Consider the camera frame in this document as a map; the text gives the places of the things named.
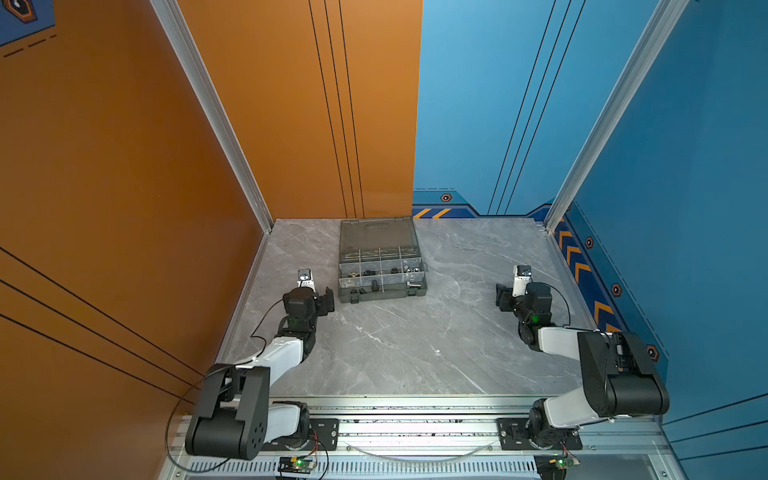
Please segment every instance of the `mounting plate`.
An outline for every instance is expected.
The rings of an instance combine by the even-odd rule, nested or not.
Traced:
[[[502,443],[502,450],[553,450],[556,452],[561,450],[560,445],[553,445],[546,449],[542,449],[531,443],[531,441],[526,438],[526,423],[528,423],[527,416],[496,419],[498,440]],[[566,437],[565,448],[568,450],[581,450],[584,446],[581,444],[578,430],[574,430],[574,432],[576,432],[576,435],[568,435],[568,437]]]
[[[339,438],[339,419],[318,419],[310,417],[310,432],[316,432],[317,438],[325,446],[326,450],[336,450]],[[294,437],[278,437],[272,442],[265,443],[261,447],[262,452],[304,452],[315,448],[315,442],[311,439],[301,441]]]

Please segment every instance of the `black motor joint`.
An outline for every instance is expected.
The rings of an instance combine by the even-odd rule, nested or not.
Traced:
[[[292,336],[301,339],[304,345],[303,360],[315,346],[317,317],[333,312],[333,290],[326,287],[325,295],[318,295],[308,286],[299,286],[283,295],[283,306],[287,316],[280,320],[276,336]]]
[[[518,317],[518,335],[532,350],[540,352],[538,331],[552,322],[552,293],[549,285],[530,282],[525,294],[512,296],[512,288],[496,284],[496,306],[502,312],[513,312]]]

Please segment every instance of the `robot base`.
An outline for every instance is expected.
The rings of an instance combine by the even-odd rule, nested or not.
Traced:
[[[498,429],[498,439],[502,443],[502,450],[554,450],[562,449],[560,442],[565,444],[568,450],[581,450],[584,446],[581,444],[581,438],[578,430],[557,429],[557,435],[548,437],[548,445],[538,445],[531,440],[531,434],[528,428],[528,417],[511,417],[505,419],[496,419],[496,428]]]
[[[312,450],[315,447],[315,441],[310,439],[311,433],[317,434],[317,439],[322,442],[325,450],[333,452],[337,447],[336,439],[339,435],[339,419],[319,419],[311,417],[307,435],[278,437],[272,442],[265,443],[261,450],[263,452],[298,452]]]

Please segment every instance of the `grey marble table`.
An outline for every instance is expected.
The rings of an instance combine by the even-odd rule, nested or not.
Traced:
[[[275,382],[272,396],[557,395],[580,384],[578,362],[531,351],[518,338],[516,318],[494,303],[495,284],[510,285],[515,265],[529,264],[534,280],[568,297],[573,325],[589,325],[583,308],[574,308],[582,301],[573,286],[563,288],[573,280],[541,226],[523,218],[414,221],[427,295],[356,305],[337,297],[336,312],[318,320],[311,356]],[[278,220],[223,359],[260,350],[261,340],[249,335],[296,286],[298,269],[312,269],[319,291],[338,292],[338,256],[339,220]],[[552,312],[557,323],[566,321],[557,293]],[[283,316],[276,306],[258,334],[270,341]]]

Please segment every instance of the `orange wall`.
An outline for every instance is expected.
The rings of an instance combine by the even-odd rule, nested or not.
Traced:
[[[421,2],[179,3],[275,218],[410,215]]]
[[[262,232],[149,1],[55,14],[0,57],[0,247],[168,353],[0,250],[3,477],[151,478]]]

